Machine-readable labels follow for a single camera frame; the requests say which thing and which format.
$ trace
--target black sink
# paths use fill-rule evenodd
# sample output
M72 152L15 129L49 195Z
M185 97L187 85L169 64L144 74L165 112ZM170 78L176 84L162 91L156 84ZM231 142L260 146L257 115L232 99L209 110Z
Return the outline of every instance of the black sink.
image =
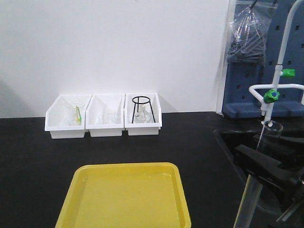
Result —
M237 151L235 148L241 144L255 149L257 146L257 134L259 131L232 131L232 130L216 130L215 132L218 143L223 152L226 154L229 161L232 163L236 175L239 176L240 181L245 185L247 181L248 171L245 168L238 166ZM285 137L303 137L304 132L285 131L282 136ZM278 194L272 186L264 185L260 200L258 202L257 210L263 213L263 220L265 220L265 227L269 222L275 221L283 210L282 204L278 199Z

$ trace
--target white plastic bin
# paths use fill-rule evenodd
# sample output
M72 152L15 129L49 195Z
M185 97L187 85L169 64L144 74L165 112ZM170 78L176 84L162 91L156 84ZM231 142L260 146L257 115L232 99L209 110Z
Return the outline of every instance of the white plastic bin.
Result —
M86 110L91 137L122 136L124 94L94 95Z
M92 95L59 95L46 112L45 131L52 139L83 138L86 129L86 108Z
M145 110L150 114L149 123L137 123L135 119L133 120L134 102L132 99L137 96L146 96L150 98L154 118L152 118L152 111L150 104L145 104ZM129 135L157 135L159 129L162 126L162 110L160 101L158 99L157 93L151 94L126 94L125 105L124 105L124 127L128 131Z

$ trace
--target white wall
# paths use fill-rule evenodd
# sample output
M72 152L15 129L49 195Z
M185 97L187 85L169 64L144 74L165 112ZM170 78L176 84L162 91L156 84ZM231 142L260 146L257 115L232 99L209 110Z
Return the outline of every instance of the white wall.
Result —
M229 0L0 2L0 118L60 93L158 92L163 112L215 111Z

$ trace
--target glass beaker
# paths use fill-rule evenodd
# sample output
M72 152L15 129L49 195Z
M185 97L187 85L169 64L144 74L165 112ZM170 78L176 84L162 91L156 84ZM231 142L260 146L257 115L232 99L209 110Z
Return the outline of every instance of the glass beaker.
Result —
M263 129L256 147L256 150L268 156L273 155L271 145L278 144L279 137L283 131L283 126L276 121L265 121Z
M98 124L116 124L117 113L102 113L98 116Z
M70 126L81 125L81 111L85 104L80 101L69 102L68 108L68 120Z
M138 111L135 113L134 120L137 124L150 123L152 119L151 113L146 111L144 104L139 104Z
M269 143L272 145L278 143L283 126L275 121L265 121L262 122L262 124L263 128L256 150L257 152L270 156L272 155L272 150ZM263 185L249 174L242 201L238 208L237 218L233 226L234 228L249 228L262 188Z

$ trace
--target black wire tripod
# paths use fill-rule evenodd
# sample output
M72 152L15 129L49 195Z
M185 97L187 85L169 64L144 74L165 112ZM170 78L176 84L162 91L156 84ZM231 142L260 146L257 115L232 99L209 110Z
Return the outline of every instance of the black wire tripod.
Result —
M146 101L146 102L139 102L139 98L144 98L144 99L147 99L148 101ZM135 115L136 105L137 105L137 112L138 112L139 111L139 105L143 105L143 104L145 105L147 103L149 103L149 105L150 105L152 116L153 116L153 120L154 120L154 123L156 123L155 118L154 118L154 113L153 113L153 109L152 109L151 99L150 98L148 98L147 96L136 96L136 97L132 98L132 101L134 103L132 123L134 122L134 115Z

